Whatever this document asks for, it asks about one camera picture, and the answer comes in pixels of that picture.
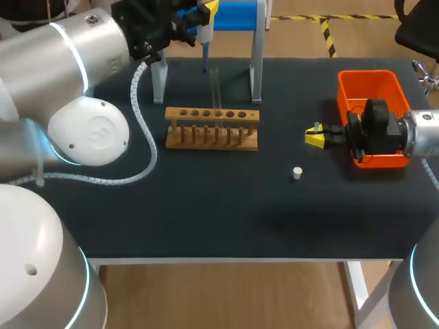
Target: yellow black tape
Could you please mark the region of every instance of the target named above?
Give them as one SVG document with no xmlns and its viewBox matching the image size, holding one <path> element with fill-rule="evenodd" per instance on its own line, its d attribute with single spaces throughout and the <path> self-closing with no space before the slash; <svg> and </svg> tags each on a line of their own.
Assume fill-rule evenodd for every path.
<svg viewBox="0 0 439 329">
<path fill-rule="evenodd" d="M 298 15 L 298 16 L 273 16 L 272 21 L 320 21 L 320 19 L 398 19 L 397 15 Z"/>
<path fill-rule="evenodd" d="M 335 52 L 334 42 L 332 41 L 331 34 L 329 33 L 328 20 L 327 19 L 320 19 L 320 25 L 322 26 L 322 32 L 323 32 L 324 39 L 327 42 L 327 49 L 329 52 L 329 57 L 330 58 L 338 57 L 337 53 Z"/>
</svg>

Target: floor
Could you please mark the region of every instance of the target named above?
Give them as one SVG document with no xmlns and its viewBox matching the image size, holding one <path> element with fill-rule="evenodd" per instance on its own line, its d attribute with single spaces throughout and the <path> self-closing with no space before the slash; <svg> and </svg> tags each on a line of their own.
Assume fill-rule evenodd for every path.
<svg viewBox="0 0 439 329">
<path fill-rule="evenodd" d="M 273 0 L 273 16 L 299 14 L 394 14 L 393 1 Z M 406 0 L 406 10 L 416 0 Z M 338 57 L 428 58 L 398 46 L 395 19 L 331 20 Z M 218 33 L 213 57 L 248 57 L 249 33 Z M 199 47 L 172 45 L 169 56 L 201 56 Z M 320 24 L 272 21 L 267 57 L 327 58 Z M 433 106 L 439 106 L 434 93 Z M 388 268 L 385 261 L 362 262 L 372 291 Z M 353 328 L 344 275 L 336 263 L 149 265 L 107 267 L 108 329 L 117 328 Z M 390 328 L 384 319 L 377 328 Z"/>
</svg>

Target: black chair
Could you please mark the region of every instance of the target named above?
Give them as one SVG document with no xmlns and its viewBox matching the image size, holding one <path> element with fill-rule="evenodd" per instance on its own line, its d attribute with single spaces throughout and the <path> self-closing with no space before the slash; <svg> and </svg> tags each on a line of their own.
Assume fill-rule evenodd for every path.
<svg viewBox="0 0 439 329">
<path fill-rule="evenodd" d="M 401 46 L 436 60 L 428 74 L 424 64 L 413 61 L 415 71 L 423 75 L 419 79 L 425 87 L 425 94 L 439 85 L 439 0 L 420 0 L 409 14 L 404 14 L 405 0 L 394 0 L 396 14 L 401 26 L 395 34 L 395 41 Z"/>
</svg>

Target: orange plastic container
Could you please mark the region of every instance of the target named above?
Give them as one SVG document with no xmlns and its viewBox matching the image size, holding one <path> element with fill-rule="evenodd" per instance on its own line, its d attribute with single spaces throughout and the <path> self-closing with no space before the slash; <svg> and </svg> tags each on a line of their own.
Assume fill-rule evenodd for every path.
<svg viewBox="0 0 439 329">
<path fill-rule="evenodd" d="M 343 125 L 348 123 L 346 114 L 353 111 L 361 115 L 366 101 L 372 98 L 385 99 L 389 111 L 400 119 L 410 111 L 404 92 L 396 75 L 387 70 L 341 71 L 338 73 L 337 104 Z M 362 163 L 354 159 L 360 168 L 402 168 L 410 160 L 401 152 L 365 156 Z"/>
</svg>

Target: black tablecloth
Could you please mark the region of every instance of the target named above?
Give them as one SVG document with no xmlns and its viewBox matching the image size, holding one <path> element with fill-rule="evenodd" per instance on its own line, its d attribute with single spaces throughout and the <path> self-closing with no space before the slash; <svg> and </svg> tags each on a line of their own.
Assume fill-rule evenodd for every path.
<svg viewBox="0 0 439 329">
<path fill-rule="evenodd" d="M 209 75 L 198 59 L 170 59 L 159 106 L 152 105 L 147 72 L 138 94 L 158 145 L 153 172 L 128 186 L 48 180 L 42 189 L 33 187 L 88 257 L 406 256 L 439 213 L 439 194 L 420 161 L 404 170 L 358 169 L 343 149 L 305 144 L 304 131 L 315 121 L 340 122 L 337 74 L 345 69 L 390 69 L 411 107 L 428 108 L 410 61 L 266 59 L 259 106 L 250 104 L 247 59 L 211 60 L 211 67 L 219 68 L 223 108 L 260 109 L 259 150 L 166 150 L 165 106 L 212 107 Z M 96 90 L 129 120 L 128 152 L 106 167 L 69 172 L 126 177 L 149 162 L 130 109 L 133 71 Z M 293 167 L 304 171 L 297 182 L 289 180 Z"/>
</svg>

